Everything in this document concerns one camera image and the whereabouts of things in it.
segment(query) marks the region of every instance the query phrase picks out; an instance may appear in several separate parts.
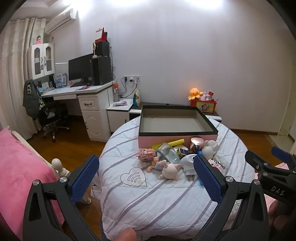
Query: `yellow tube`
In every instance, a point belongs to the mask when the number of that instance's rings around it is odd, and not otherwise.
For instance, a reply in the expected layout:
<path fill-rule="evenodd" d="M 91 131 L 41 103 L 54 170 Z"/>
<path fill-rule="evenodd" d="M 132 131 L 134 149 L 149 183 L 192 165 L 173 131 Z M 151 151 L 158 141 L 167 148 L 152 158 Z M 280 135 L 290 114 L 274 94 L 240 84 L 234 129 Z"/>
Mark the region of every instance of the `yellow tube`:
<path fill-rule="evenodd" d="M 181 144 L 183 144 L 184 142 L 185 142 L 184 139 L 181 139 L 181 140 L 177 140 L 177 141 L 168 142 L 168 144 L 169 144 L 170 146 L 177 146 L 177 145 L 181 145 Z M 161 144 L 154 145 L 154 146 L 152 147 L 152 149 L 153 149 L 153 150 L 156 150 L 157 148 L 160 147 L 160 145 L 161 145 Z"/>

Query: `white cabinet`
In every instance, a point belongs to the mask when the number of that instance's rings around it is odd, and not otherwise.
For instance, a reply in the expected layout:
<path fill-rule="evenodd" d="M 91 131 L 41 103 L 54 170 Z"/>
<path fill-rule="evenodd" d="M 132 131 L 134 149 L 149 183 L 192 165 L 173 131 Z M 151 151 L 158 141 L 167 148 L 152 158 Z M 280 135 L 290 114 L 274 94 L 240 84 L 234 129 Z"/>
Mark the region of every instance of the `white cabinet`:
<path fill-rule="evenodd" d="M 107 113 L 111 132 L 115 132 L 124 123 L 129 121 L 128 111 L 108 110 Z"/>
<path fill-rule="evenodd" d="M 82 115 L 89 138 L 103 140 L 103 127 L 100 111 L 83 110 Z"/>
<path fill-rule="evenodd" d="M 28 49 L 29 78 L 54 74 L 54 45 L 37 44 Z"/>
<path fill-rule="evenodd" d="M 82 94 L 78 99 L 89 138 L 106 142 L 111 136 L 107 116 L 107 108 L 110 105 L 108 89 L 98 94 Z"/>

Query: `human hand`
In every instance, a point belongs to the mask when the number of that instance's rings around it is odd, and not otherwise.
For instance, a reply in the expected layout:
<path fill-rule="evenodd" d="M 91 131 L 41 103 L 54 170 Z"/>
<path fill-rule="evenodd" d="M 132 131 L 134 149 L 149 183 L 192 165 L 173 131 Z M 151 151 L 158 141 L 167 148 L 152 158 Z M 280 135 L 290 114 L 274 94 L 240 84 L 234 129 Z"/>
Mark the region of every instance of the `human hand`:
<path fill-rule="evenodd" d="M 283 208 L 279 210 L 279 201 L 275 200 L 269 208 L 268 211 L 269 226 L 274 226 L 277 231 L 282 230 L 289 219 L 287 211 L 284 211 Z"/>
<path fill-rule="evenodd" d="M 117 239 L 114 239 L 113 241 L 136 241 L 136 240 L 137 240 L 136 232 L 131 228 L 127 228 L 119 235 Z"/>

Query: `white curtain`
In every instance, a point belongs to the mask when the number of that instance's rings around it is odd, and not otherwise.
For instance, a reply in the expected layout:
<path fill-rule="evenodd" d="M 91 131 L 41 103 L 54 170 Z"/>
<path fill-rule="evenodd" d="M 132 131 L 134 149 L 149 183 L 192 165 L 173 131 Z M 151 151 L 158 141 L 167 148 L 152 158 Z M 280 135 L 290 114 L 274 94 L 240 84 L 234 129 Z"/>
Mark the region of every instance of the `white curtain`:
<path fill-rule="evenodd" d="M 40 130 L 40 125 L 22 106 L 23 88 L 28 76 L 28 48 L 43 35 L 46 19 L 27 18 L 8 22 L 0 34 L 0 123 L 10 126 L 25 139 Z"/>

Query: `wooden bed post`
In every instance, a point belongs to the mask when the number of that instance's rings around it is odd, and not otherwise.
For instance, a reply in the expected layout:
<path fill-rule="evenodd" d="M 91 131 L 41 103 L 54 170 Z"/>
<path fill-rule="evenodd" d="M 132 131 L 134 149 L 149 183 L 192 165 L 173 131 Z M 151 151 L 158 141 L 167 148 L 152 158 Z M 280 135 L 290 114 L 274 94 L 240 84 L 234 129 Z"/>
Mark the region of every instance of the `wooden bed post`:
<path fill-rule="evenodd" d="M 65 169 L 62 165 L 62 162 L 58 158 L 54 158 L 52 160 L 52 166 L 54 169 L 57 170 L 60 177 L 68 177 L 70 176 L 71 172 L 69 172 L 67 169 Z M 87 193 L 84 194 L 82 200 L 83 203 L 90 204 L 91 199 L 89 198 L 89 195 Z"/>

